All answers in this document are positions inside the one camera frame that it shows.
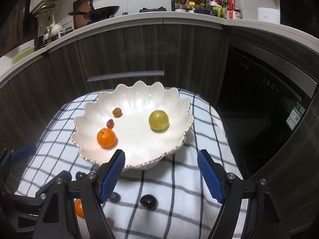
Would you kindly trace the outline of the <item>dark plum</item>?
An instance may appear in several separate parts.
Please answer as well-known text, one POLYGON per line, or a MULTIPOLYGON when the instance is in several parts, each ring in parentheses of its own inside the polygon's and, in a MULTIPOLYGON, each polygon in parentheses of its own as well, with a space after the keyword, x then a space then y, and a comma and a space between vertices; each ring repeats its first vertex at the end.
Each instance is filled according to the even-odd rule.
POLYGON ((158 201, 153 195, 147 194, 141 197, 140 204, 148 210, 155 210, 157 208, 158 201))
POLYGON ((81 180, 82 178, 84 178, 86 176, 86 174, 84 172, 78 171, 76 173, 76 180, 81 180))

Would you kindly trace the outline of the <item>blueberry dark blue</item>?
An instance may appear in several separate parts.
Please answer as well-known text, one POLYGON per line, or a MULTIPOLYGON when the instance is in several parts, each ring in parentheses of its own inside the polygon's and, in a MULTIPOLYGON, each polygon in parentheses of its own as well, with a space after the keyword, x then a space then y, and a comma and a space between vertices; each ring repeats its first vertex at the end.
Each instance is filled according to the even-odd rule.
POLYGON ((109 201, 116 204, 119 203, 121 200, 121 196, 117 192, 112 192, 111 196, 109 197, 109 201))

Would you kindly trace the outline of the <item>orange mandarin with stem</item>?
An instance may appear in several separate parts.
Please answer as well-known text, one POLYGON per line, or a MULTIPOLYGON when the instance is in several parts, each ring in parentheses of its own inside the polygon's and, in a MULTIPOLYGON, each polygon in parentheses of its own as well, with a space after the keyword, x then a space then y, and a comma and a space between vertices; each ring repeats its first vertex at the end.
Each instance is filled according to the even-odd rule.
POLYGON ((103 128, 97 134, 97 142, 102 148, 110 148, 116 141, 115 133, 109 128, 103 128))

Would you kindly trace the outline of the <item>red grape tomato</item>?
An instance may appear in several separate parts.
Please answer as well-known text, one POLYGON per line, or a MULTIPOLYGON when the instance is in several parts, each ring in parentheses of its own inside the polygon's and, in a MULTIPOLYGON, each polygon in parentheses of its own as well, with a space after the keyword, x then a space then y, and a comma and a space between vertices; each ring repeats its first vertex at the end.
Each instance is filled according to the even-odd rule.
POLYGON ((109 218, 109 217, 106 218, 106 220, 107 220, 107 222, 108 222, 109 227, 110 227, 111 229, 113 229, 114 224, 115 224, 114 220, 111 219, 111 218, 109 218))
POLYGON ((113 129, 114 128, 114 121, 112 119, 108 120, 106 126, 109 128, 109 129, 113 129))

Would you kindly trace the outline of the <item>tan longan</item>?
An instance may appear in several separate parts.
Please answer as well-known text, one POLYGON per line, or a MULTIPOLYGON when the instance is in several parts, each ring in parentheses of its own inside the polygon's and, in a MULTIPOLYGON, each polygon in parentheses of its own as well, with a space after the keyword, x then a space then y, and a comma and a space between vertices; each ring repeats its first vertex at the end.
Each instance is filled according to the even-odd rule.
POLYGON ((119 107, 116 107, 113 111, 112 114, 115 118, 119 118, 123 115, 122 110, 119 107))

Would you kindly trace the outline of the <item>green yellow round fruit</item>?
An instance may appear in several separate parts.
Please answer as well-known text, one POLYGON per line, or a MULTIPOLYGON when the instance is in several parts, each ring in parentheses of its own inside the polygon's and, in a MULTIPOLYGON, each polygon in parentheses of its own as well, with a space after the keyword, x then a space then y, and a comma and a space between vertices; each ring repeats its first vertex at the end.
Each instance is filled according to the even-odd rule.
POLYGON ((155 131, 162 131, 169 125, 169 117, 162 110, 155 110, 149 115, 149 125, 155 131))

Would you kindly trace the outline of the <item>white scalloped ceramic bowl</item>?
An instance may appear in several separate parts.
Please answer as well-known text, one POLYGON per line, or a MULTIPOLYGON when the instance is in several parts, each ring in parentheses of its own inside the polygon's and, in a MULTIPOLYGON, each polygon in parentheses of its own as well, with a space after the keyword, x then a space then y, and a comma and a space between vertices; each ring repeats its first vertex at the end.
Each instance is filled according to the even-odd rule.
POLYGON ((148 169, 162 158, 176 153, 185 143, 194 117, 190 100, 182 99, 177 88, 164 88, 160 82, 147 85, 137 81, 133 86, 119 84, 114 91, 102 91, 94 102, 84 105, 82 116, 74 118, 72 142, 81 158, 97 165, 108 162, 117 149, 125 153, 125 169, 148 169), (123 115, 115 118, 112 111, 119 107, 123 115), (169 117, 164 131, 154 131, 149 115, 163 110, 169 117), (114 120, 112 129, 117 141, 111 148, 97 142, 98 132, 114 120))

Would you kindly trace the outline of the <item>checkered white black cloth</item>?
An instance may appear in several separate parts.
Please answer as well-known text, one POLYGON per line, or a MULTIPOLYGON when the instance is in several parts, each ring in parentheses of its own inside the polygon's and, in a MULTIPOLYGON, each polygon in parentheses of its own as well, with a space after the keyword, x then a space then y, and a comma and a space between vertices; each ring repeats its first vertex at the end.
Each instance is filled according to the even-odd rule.
MULTIPOLYGON (((190 100, 194 116, 184 145, 153 168, 123 172, 115 187, 121 200, 103 205, 106 217, 115 222, 112 231, 117 238, 207 238, 220 204, 211 197, 198 169, 197 152, 206 149, 226 171, 240 174, 216 110, 198 94, 179 90, 179 95, 190 100), (140 204, 147 194, 157 199, 155 210, 140 204)), ((71 174, 96 170, 79 157, 70 137, 74 118, 83 114, 85 103, 97 97, 97 92, 86 94, 57 112, 40 137, 35 156, 12 167, 7 181, 12 192, 33 197, 63 170, 71 174)))

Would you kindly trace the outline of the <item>white teapot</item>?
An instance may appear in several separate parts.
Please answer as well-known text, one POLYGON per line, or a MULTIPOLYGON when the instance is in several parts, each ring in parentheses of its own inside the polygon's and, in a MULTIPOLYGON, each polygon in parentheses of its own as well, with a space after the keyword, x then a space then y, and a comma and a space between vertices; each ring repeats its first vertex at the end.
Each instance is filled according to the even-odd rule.
POLYGON ((50 36, 52 37, 57 36, 61 28, 62 28, 61 23, 51 24, 49 27, 50 36))

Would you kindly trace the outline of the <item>black wok pan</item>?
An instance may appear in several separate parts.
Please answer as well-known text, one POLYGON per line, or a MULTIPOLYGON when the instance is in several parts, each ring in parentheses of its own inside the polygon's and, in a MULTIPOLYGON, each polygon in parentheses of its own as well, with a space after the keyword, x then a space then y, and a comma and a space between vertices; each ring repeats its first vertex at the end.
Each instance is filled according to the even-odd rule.
POLYGON ((72 11, 72 12, 69 12, 68 15, 69 16, 82 15, 86 20, 95 22, 95 21, 106 19, 106 18, 110 18, 111 16, 115 16, 115 14, 120 9, 120 6, 118 5, 94 9, 93 4, 90 1, 87 1, 87 5, 91 9, 91 11, 89 12, 72 11))

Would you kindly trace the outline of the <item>yellow lid jar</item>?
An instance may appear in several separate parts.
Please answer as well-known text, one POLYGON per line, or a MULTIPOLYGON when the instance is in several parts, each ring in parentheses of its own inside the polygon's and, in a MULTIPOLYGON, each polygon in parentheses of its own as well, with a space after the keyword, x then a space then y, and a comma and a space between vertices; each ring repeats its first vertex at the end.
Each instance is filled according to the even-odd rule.
POLYGON ((193 1, 190 1, 188 4, 188 12, 189 13, 194 13, 196 8, 196 4, 193 1))

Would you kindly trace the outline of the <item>green container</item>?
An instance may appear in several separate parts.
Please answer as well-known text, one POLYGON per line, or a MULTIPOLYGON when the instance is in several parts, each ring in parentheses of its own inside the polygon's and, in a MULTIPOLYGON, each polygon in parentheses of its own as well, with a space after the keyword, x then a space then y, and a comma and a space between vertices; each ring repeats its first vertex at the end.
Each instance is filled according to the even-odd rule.
POLYGON ((220 5, 213 5, 212 11, 215 17, 224 18, 224 8, 220 5))

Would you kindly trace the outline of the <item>red label sauce bottle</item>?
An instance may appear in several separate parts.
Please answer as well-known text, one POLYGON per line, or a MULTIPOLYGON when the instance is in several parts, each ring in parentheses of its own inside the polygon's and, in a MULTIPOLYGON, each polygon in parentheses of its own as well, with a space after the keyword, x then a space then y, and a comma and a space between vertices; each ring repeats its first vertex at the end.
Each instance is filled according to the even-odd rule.
POLYGON ((228 19, 236 18, 236 0, 228 0, 228 19))

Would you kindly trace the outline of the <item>white rice cooker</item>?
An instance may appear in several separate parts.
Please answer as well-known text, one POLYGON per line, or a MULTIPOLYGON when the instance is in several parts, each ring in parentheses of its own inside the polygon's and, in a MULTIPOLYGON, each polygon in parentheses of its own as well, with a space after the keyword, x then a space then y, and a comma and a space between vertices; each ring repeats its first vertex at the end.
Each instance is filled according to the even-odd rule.
POLYGON ((280 11, 273 8, 258 8, 257 18, 262 22, 280 24, 280 11))

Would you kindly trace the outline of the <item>black microwave oven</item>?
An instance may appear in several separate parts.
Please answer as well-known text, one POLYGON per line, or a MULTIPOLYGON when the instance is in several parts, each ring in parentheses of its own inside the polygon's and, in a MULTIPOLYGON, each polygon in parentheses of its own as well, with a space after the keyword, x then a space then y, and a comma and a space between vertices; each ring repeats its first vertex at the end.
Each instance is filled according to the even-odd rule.
POLYGON ((279 0, 280 24, 295 29, 305 29, 312 19, 312 13, 303 0, 279 0))

